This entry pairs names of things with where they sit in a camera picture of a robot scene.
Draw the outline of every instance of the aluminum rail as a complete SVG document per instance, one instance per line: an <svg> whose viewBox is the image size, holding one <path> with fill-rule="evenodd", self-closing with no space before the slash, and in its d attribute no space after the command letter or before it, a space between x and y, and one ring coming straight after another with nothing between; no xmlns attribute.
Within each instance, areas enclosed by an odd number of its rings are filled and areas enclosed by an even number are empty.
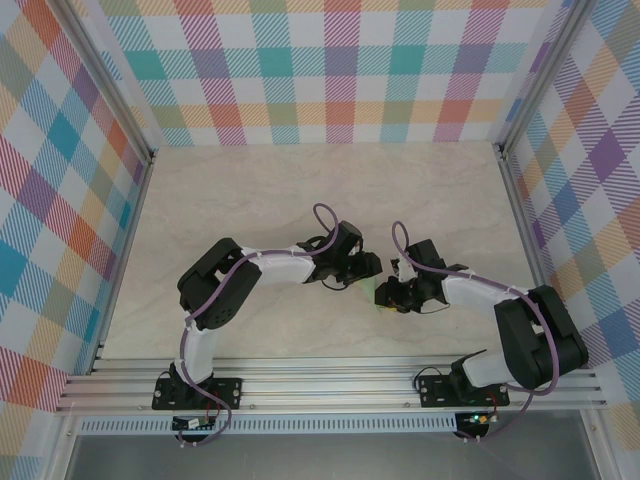
<svg viewBox="0 0 640 480"><path fill-rule="evenodd" d="M434 366L443 374L460 356L216 359L219 377L244 380L237 414L465 412L478 408L423 409L413 390L413 377ZM58 405L59 415L167 415L151 409L158 376L171 359L102 360L89 376L72 376ZM518 410L527 395L512 392ZM537 397L531 410L583 410L606 407L600 385L591 370L564 375L556 390ZM193 412L173 412L186 414Z"/></svg>

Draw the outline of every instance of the black bracket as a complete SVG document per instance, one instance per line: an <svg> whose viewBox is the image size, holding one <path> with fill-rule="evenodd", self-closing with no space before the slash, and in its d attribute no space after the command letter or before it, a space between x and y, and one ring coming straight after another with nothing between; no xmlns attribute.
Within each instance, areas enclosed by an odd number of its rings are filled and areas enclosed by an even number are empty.
<svg viewBox="0 0 640 480"><path fill-rule="evenodd" d="M420 406L434 407L506 407L509 405L509 393L502 392L501 385L489 385L479 388L467 395L463 402L456 393L449 377L446 375L421 375L416 387L420 392Z"/></svg>
<svg viewBox="0 0 640 480"><path fill-rule="evenodd" d="M231 410L240 408L242 399L241 378L210 377L199 385L203 390L224 401ZM173 378L159 378L153 394L153 410L207 410L215 413L217 405L212 400L187 385L188 390L176 385Z"/></svg>

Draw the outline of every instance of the plaid backdrop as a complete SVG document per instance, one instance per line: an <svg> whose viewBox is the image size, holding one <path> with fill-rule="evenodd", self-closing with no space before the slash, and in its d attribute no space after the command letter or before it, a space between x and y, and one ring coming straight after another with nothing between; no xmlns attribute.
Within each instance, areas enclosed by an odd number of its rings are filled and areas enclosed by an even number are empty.
<svg viewBox="0 0 640 480"><path fill-rule="evenodd" d="M100 0L170 145L486 139L546 3Z"/></svg>
<svg viewBox="0 0 640 480"><path fill-rule="evenodd" d="M540 71L540 67L542 66L542 63L544 62L544 60L546 59L547 54L551 51L551 47L553 43L556 41L556 39L558 38L558 35L562 31L564 22L567 19L567 15L569 14L569 11L571 10L571 7L575 2L576 0L563 0L562 5L558 9L558 12L556 13L556 17L554 18L553 23L551 24L551 28L549 28L549 31L547 32L544 38L544 41L540 46L540 50L538 50L538 54L536 55L535 60L531 64L531 67L529 67L529 71L527 72L527 75L524 81L520 85L520 89L518 90L518 95L516 96L515 101L511 105L511 108L509 109L509 113L507 114L507 118L505 119L504 125L502 126L502 129L498 134L497 143L500 143L500 144L504 143L507 133L509 132L509 129L511 128L511 125L513 123L513 120L518 114L518 112L520 111L522 102L524 102L525 98L527 98L527 95L529 95L529 91L531 91L531 88L535 84L536 79L538 77L538 72Z"/></svg>
<svg viewBox="0 0 640 480"><path fill-rule="evenodd" d="M640 467L640 1L598 3L513 166L547 274Z"/></svg>
<svg viewBox="0 0 640 480"><path fill-rule="evenodd" d="M0 1L0 479L36 475L143 164L44 0Z"/></svg>

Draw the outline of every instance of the marble-textured surface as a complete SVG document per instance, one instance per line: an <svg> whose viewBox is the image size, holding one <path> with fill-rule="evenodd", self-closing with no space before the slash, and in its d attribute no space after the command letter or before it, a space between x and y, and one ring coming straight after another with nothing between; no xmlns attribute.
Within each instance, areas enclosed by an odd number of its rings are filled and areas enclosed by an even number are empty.
<svg viewBox="0 0 640 480"><path fill-rule="evenodd" d="M363 233L385 272L391 224L432 238L448 263L510 285L532 279L487 142L163 149L142 211L104 358L172 357L183 313L176 282L218 239L286 247L324 234L311 212L330 204ZM488 319L461 308L379 311L372 287L319 283L254 290L220 330L216 356L459 354L499 344Z"/></svg>

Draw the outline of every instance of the robotic arm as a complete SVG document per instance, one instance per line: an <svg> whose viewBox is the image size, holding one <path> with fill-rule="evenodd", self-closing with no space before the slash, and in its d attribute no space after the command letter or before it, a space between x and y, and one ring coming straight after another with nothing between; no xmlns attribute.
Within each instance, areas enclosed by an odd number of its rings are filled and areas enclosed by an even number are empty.
<svg viewBox="0 0 640 480"><path fill-rule="evenodd" d="M431 240L411 245L406 251L409 258L427 267L473 273L464 265L446 267ZM549 343L538 331L534 312L522 299L469 278L416 270L402 255L391 263L395 276L376 289L377 305L400 313L422 313L425 306L431 310L433 303L461 305L496 320L502 350L468 355L451 366L449 383L462 403L489 385L515 381L533 390L551 380ZM586 364L586 346L557 292L544 285L526 293L549 325L560 375Z"/></svg>
<svg viewBox="0 0 640 480"><path fill-rule="evenodd" d="M231 321L254 287L276 283L313 283L330 276L348 287L382 272L380 259L363 251L362 234L346 221L339 223L336 239L330 248L312 257L300 255L329 245L332 237L333 230L326 236L313 237L283 249L290 254L269 255L261 255L258 250L239 246L231 238L223 238L187 270L178 281L178 290L181 307L192 313L211 297L233 265L243 257L255 255L227 279L228 283L216 300L187 329L184 364L193 382L210 393L222 388L219 384L216 386L217 380L213 378L218 329ZM169 368L170 384L159 380L158 385L167 385L169 391L156 389L159 394L154 400L154 408L165 409L166 399L170 399L168 403L172 409L206 408L207 399L191 388L182 368L177 368L180 362L177 358Z"/></svg>

